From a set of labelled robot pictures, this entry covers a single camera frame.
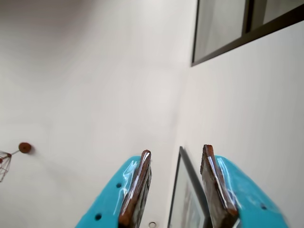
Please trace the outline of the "teal gripper finger with brown pad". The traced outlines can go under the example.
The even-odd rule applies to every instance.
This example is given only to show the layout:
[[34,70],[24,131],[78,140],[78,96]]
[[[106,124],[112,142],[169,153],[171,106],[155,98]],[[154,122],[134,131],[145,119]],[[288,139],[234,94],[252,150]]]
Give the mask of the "teal gripper finger with brown pad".
[[132,156],[105,185],[77,228],[138,228],[152,179],[151,152]]
[[279,207],[233,162],[203,146],[200,174],[214,228],[286,228]]

